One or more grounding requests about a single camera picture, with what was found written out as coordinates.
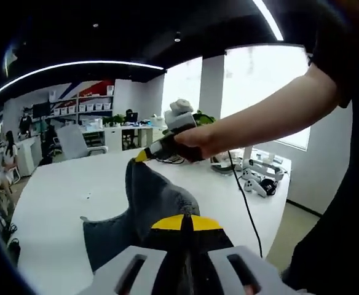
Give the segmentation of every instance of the woman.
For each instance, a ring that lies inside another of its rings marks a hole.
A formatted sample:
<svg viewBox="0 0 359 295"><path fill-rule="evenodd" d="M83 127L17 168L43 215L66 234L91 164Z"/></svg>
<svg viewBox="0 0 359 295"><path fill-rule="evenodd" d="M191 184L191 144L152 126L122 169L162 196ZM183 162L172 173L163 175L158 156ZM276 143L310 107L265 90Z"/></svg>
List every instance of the woman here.
<svg viewBox="0 0 359 295"><path fill-rule="evenodd" d="M7 197L7 217L11 218L14 212L14 206L16 201L13 199L13 195L10 191L10 185L13 183L13 168L17 166L17 147L14 143L13 133L8 131L5 135L6 146L1 161L0 169L0 189L4 189Z"/></svg>

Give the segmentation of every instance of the ceiling light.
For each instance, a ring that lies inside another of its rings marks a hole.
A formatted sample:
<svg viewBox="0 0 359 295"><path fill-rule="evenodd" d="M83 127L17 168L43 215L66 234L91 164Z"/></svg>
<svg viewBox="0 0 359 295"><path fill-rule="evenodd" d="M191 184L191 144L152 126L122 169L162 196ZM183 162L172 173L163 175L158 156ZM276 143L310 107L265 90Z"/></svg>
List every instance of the ceiling light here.
<svg viewBox="0 0 359 295"><path fill-rule="evenodd" d="M264 4L262 0L253 0L254 4L258 7L261 14L263 14L263 17L268 22L268 25L270 26L273 34L275 35L275 38L277 41L283 41L282 33L280 32L277 23L275 22L274 18L272 17L272 14Z"/></svg>
<svg viewBox="0 0 359 295"><path fill-rule="evenodd" d="M174 42L179 42L179 41L181 41L181 33L177 32L175 34Z"/></svg>
<svg viewBox="0 0 359 295"><path fill-rule="evenodd" d="M114 64L114 65L129 65L129 66L142 66L144 68L151 68L151 69L160 69L162 70L163 68L160 66L151 66L151 65L146 65L144 63L132 63L130 61L115 61L115 60L87 60L87 61L74 61L72 63L60 63L59 65L53 65L53 66L48 66L46 68L42 68L42 69L37 69L33 72L30 72L28 74L22 75L12 81L10 81L9 83L3 85L0 88L0 92L3 91L4 89L8 88L9 86L13 85L14 83L35 75L37 73L43 72L43 71L47 71L49 69L55 69L55 68L61 68L62 66L73 66L73 65L87 65L87 64L94 64L94 63L104 63L104 64Z"/></svg>

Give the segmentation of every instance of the black sleeve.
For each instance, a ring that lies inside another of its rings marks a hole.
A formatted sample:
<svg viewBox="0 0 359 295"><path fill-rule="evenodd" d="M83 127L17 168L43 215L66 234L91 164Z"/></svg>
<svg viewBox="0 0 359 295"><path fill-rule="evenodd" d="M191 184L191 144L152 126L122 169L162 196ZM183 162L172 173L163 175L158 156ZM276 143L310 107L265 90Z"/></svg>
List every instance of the black sleeve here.
<svg viewBox="0 0 359 295"><path fill-rule="evenodd" d="M322 16L317 34L316 46L311 62L327 74L339 89L342 100L339 104L346 108L350 95L348 87L353 84L353 60L357 59L357 49L353 35L344 29L333 17Z"/></svg>

